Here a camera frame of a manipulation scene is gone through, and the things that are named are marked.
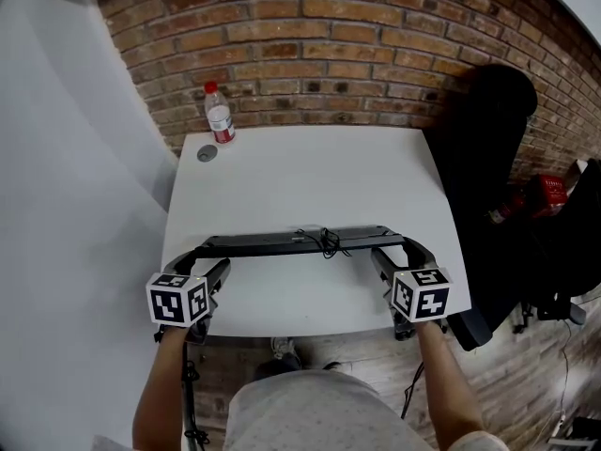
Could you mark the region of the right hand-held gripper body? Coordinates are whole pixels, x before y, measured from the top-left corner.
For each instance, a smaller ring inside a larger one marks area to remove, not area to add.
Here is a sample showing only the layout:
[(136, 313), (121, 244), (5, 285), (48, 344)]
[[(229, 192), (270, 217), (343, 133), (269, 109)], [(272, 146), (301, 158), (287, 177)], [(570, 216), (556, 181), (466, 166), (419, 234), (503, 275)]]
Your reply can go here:
[(394, 337), (406, 341), (415, 335), (415, 324), (447, 316), (452, 280), (445, 268), (381, 271), (381, 280), (389, 287), (384, 294), (393, 318)]

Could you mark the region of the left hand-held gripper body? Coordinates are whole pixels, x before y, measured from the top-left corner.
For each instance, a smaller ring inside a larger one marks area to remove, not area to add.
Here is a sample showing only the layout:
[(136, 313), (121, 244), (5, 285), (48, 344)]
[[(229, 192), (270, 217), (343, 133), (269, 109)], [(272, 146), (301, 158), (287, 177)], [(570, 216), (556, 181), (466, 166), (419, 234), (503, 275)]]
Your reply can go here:
[(189, 332), (187, 340), (204, 345), (214, 312), (218, 307), (216, 295), (208, 295), (203, 275), (220, 260), (201, 259), (193, 266), (191, 275), (155, 272), (146, 283), (146, 298), (151, 321), (167, 328)]

